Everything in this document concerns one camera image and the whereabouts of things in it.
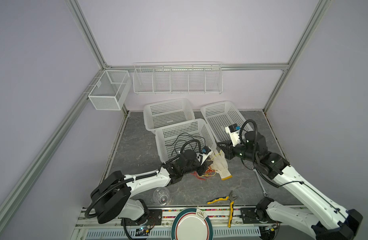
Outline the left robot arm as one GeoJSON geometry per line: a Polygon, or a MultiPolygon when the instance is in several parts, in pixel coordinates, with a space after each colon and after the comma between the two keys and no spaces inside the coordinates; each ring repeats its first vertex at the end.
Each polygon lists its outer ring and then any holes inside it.
{"type": "Polygon", "coordinates": [[[190,173],[202,175],[212,164],[208,158],[213,150],[199,146],[194,151],[188,147],[191,143],[184,143],[176,157],[161,163],[156,170],[136,175],[124,175],[121,171],[110,174],[91,192],[91,203],[86,208],[85,218],[96,218],[99,224],[117,217],[144,223],[150,211],[144,200],[132,200],[133,196],[174,185],[190,173]]]}

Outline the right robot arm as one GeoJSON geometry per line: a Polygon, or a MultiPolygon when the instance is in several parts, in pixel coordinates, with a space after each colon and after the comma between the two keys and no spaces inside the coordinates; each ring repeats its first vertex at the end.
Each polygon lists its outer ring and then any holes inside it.
{"type": "Polygon", "coordinates": [[[352,240],[357,236],[362,214],[331,200],[303,178],[288,160],[270,152],[255,121],[247,120],[242,126],[232,124],[226,126],[225,131],[230,140],[218,142],[217,146],[227,160],[239,158],[242,162],[252,162],[255,171],[268,184],[285,188],[311,212],[303,213],[264,197],[249,216],[251,219],[261,223],[280,222],[315,240],[352,240]]]}

